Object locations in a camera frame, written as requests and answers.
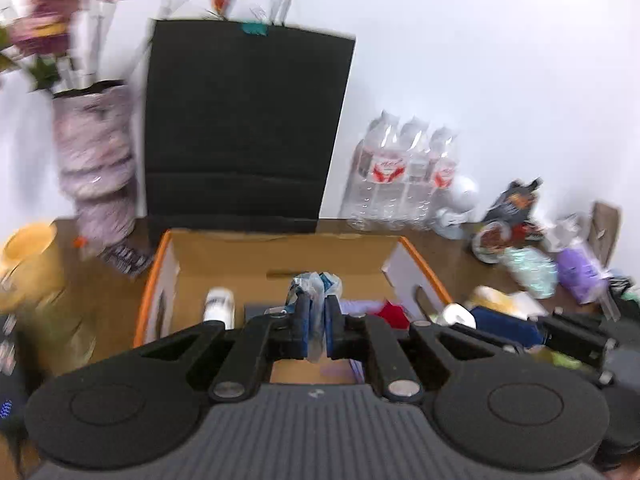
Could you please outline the red cardboard tray box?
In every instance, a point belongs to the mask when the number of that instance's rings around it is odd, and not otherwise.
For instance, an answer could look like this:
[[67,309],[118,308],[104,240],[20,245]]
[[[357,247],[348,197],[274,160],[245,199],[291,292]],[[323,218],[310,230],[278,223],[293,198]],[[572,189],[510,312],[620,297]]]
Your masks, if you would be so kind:
[[398,235],[243,234],[169,230],[160,240],[139,309],[134,345],[142,346],[203,318],[209,289],[233,295],[234,320],[249,304],[279,307],[292,278],[329,272],[346,300],[390,300],[422,320],[418,297],[435,310],[449,292],[418,250]]

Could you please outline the water bottle left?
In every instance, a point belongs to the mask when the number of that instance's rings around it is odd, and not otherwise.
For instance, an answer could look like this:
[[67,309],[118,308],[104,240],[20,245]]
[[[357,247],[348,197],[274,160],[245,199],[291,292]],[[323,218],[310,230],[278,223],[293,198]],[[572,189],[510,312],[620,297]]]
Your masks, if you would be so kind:
[[370,228],[376,218],[376,192],[382,184],[392,183],[401,166],[398,127],[399,117],[382,110],[356,147],[343,209],[357,230]]

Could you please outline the blue wipes packet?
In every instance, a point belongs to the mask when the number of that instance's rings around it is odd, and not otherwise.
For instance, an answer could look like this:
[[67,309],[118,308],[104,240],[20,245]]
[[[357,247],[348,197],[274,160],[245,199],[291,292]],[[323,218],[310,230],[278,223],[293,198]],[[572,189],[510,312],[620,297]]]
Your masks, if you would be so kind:
[[544,333],[534,322],[484,307],[475,307],[470,313],[482,332],[517,342],[525,349],[544,344]]

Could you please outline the yellow white plush toy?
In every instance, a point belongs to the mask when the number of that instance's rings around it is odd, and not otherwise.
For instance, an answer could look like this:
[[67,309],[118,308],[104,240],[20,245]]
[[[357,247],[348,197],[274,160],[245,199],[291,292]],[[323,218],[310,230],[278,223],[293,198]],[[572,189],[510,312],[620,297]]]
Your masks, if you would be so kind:
[[549,314],[528,292],[514,292],[507,295],[485,285],[475,287],[464,305],[468,310],[483,307],[521,320],[540,318]]

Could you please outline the white robot figurine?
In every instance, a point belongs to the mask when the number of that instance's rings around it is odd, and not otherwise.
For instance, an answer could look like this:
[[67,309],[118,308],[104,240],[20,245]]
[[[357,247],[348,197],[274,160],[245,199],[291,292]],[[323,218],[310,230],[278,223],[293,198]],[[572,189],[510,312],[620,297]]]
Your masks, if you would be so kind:
[[478,184],[470,177],[457,174],[444,193],[442,206],[436,211],[434,231],[447,240],[462,240],[463,225],[478,203]]

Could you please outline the black food pouch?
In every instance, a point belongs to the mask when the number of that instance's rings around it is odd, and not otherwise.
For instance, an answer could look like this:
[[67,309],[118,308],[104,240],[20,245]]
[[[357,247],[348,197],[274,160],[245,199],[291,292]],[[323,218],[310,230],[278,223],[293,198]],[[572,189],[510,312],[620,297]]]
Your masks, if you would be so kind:
[[497,264],[506,248],[538,242],[542,232],[533,220],[541,178],[525,183],[514,180],[499,195],[470,241],[471,252],[485,264]]

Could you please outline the clear bubble plastic bag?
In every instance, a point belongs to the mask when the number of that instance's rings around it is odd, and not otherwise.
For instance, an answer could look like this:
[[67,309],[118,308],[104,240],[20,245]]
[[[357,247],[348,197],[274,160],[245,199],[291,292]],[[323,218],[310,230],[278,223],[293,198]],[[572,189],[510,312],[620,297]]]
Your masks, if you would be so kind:
[[555,294],[558,269],[555,262],[535,247],[508,247],[500,257],[521,288],[536,299],[548,299]]

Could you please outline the blue white packet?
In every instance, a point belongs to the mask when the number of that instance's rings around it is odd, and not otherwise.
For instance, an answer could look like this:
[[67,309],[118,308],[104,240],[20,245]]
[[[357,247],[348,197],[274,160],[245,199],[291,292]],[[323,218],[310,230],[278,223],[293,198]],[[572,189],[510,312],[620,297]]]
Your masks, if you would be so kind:
[[306,359],[310,362],[317,362],[326,348],[326,297],[335,296],[340,299],[342,292],[342,280],[329,272],[305,272],[292,278],[285,304],[291,307],[300,295],[309,298]]

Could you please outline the black paper bag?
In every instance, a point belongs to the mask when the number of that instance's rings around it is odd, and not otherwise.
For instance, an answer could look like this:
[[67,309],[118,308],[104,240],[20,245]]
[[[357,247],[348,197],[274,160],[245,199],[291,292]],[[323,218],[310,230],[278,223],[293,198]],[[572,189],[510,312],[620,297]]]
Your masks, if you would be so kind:
[[154,24],[144,106],[146,223],[310,233],[352,37],[288,26],[292,0],[219,0],[213,20]]

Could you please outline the water bottle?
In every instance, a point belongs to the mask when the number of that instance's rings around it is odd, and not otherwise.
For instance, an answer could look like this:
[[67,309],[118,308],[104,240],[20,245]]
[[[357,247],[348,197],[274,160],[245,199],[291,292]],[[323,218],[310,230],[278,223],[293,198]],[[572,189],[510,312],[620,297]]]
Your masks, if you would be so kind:
[[407,149],[407,167],[390,220],[393,229],[400,229],[406,224],[420,226],[426,217],[428,191],[425,179],[431,151],[429,126],[425,120],[413,117],[400,130],[401,144]]
[[444,201],[444,194],[454,180],[459,165],[459,151],[457,131],[442,126],[433,133],[425,176],[427,184],[425,225],[428,228],[434,223],[436,212]]
[[376,218],[376,192],[382,184],[392,183],[401,166],[398,127],[399,117],[382,110],[356,147],[343,209],[357,230],[370,228]]

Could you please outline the water bottle middle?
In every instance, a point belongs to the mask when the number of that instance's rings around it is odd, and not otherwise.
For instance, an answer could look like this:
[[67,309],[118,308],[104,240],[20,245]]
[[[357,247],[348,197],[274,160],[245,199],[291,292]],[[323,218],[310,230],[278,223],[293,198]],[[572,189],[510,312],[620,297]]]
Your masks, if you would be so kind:
[[407,149],[407,167],[390,220],[393,229],[400,229],[406,224],[420,226],[426,217],[428,191],[425,179],[431,151],[429,126],[425,120],[413,117],[400,130],[401,144]]

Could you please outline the red artificial rose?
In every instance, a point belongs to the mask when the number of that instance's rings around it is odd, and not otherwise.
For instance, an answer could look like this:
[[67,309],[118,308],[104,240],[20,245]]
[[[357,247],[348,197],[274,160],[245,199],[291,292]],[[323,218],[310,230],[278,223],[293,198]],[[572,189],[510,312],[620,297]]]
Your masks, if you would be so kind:
[[394,330],[408,330],[411,324],[404,307],[388,300],[375,307],[371,314],[382,318]]

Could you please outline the purple knit pouch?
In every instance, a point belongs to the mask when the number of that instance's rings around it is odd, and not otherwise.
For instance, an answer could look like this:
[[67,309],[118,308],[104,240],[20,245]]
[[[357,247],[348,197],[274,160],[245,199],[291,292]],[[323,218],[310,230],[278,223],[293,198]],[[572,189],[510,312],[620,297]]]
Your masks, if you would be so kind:
[[[341,311],[344,315],[378,315],[385,305],[385,301],[378,300],[348,300],[344,298],[340,300]],[[366,381],[366,378],[364,377],[362,363],[356,360],[349,360],[348,362],[350,368],[352,369],[352,374],[354,375],[355,382],[357,384],[363,384]]]

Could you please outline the water bottle right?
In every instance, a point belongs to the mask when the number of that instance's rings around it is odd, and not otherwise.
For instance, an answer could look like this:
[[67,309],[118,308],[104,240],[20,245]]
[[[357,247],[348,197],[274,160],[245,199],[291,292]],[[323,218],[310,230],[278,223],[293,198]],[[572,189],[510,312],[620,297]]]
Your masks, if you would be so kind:
[[459,165],[459,151],[457,131],[442,126],[433,133],[425,176],[427,184],[425,225],[428,228],[434,223],[436,212],[444,201],[444,194],[454,180]]

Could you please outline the dried pink flowers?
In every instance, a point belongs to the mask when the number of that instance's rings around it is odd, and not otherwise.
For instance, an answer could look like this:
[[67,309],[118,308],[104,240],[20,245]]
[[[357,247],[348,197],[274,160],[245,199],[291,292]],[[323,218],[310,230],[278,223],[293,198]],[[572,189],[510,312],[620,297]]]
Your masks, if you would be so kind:
[[[28,0],[26,14],[12,6],[1,10],[1,71],[21,70],[32,77],[32,88],[53,93],[59,84],[76,90],[81,81],[98,82],[108,22],[119,0]],[[88,66],[80,70],[73,41],[79,17],[88,20]]]

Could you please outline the glass cup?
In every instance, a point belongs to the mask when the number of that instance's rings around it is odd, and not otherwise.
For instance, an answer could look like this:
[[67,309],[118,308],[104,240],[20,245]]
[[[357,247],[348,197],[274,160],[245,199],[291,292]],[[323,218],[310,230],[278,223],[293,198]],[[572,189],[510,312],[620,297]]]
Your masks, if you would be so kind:
[[18,304],[17,324],[38,363],[53,376],[89,363],[96,348],[92,314],[70,287]]

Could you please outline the black PISEN charger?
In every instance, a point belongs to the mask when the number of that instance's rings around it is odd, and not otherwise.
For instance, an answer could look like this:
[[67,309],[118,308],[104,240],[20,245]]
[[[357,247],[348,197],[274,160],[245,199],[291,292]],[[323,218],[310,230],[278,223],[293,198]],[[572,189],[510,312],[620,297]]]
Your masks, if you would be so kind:
[[273,306],[272,304],[258,304],[253,302],[252,304],[244,304],[243,307],[243,322],[247,323],[252,318],[257,318],[262,315],[281,314],[288,313],[288,307],[283,304]]

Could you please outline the white handheld device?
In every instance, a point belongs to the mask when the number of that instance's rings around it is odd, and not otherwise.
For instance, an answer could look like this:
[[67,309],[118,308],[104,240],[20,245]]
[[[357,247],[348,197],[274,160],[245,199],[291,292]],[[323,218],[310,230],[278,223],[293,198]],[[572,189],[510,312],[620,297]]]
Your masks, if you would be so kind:
[[235,301],[233,292],[224,287],[209,289],[204,301],[203,321],[224,323],[227,330],[234,329]]

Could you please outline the white plastic bottle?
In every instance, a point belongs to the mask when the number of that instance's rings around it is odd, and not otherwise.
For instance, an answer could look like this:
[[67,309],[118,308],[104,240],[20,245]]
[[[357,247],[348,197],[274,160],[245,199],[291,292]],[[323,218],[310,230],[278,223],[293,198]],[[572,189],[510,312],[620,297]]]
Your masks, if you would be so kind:
[[474,315],[462,304],[447,304],[442,312],[437,315],[436,323],[441,326],[453,326],[460,324],[465,327],[477,328]]

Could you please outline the purple tissue pack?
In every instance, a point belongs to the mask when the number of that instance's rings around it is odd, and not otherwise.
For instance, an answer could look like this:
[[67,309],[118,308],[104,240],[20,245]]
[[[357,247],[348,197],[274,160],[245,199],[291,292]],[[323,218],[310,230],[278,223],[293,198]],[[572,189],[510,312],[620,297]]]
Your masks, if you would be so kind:
[[592,304],[605,291],[611,273],[585,242],[571,242],[556,255],[559,283],[578,304]]

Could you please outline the purple textured vase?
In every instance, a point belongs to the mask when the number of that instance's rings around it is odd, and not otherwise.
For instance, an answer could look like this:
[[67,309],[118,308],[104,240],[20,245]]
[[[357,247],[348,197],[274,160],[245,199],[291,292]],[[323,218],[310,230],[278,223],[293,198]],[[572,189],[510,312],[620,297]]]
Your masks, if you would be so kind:
[[101,246],[117,244],[136,218],[130,89],[104,80],[58,92],[52,104],[58,182],[74,203],[78,234]]

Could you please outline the yellow mug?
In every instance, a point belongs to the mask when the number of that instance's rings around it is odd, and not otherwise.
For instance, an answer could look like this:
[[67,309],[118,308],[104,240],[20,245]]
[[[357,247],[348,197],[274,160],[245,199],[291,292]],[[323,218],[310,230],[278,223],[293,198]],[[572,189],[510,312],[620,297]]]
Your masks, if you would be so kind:
[[38,302],[65,288],[58,229],[35,222],[13,233],[1,246],[1,311]]

